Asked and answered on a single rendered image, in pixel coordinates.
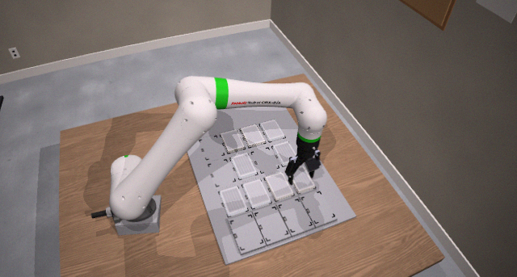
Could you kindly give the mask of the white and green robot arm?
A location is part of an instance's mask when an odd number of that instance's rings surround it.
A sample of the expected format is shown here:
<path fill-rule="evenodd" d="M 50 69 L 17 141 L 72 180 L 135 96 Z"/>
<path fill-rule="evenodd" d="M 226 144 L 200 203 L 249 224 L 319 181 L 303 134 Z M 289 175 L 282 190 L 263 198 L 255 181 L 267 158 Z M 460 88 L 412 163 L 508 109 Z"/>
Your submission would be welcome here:
<path fill-rule="evenodd" d="M 189 76 L 178 82 L 174 96 L 179 107 L 144 158 L 125 155 L 111 164 L 110 207 L 91 213 L 92 219 L 107 216 L 120 223 L 151 217 L 157 208 L 154 193 L 183 155 L 213 127 L 217 110 L 292 108 L 298 121 L 296 145 L 306 152 L 318 148 L 327 121 L 313 88 L 303 82 L 271 84 Z"/>

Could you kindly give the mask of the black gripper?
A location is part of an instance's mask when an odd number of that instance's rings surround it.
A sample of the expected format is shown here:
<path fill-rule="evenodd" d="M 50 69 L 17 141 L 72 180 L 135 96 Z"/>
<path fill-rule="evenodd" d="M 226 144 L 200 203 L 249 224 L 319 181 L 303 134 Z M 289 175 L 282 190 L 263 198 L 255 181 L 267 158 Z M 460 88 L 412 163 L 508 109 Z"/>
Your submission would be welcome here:
<path fill-rule="evenodd" d="M 315 151 L 316 151 L 316 153 L 315 153 Z M 285 170 L 285 173 L 288 176 L 288 181 L 289 181 L 290 185 L 292 185 L 293 175 L 295 174 L 295 172 L 297 171 L 299 166 L 301 166 L 303 164 L 303 162 L 305 162 L 306 158 L 311 158 L 315 154 L 315 158 L 320 161 L 320 154 L 321 153 L 320 153 L 320 151 L 318 149 L 316 149 L 315 151 L 306 152 L 304 150 L 299 149 L 298 146 L 297 146 L 297 155 L 295 157 L 290 157 L 289 158 L 289 163 L 288 163 L 288 166 L 287 166 L 287 168 Z M 310 175 L 311 178 L 313 178 L 314 171 L 309 172 L 309 175 Z"/>

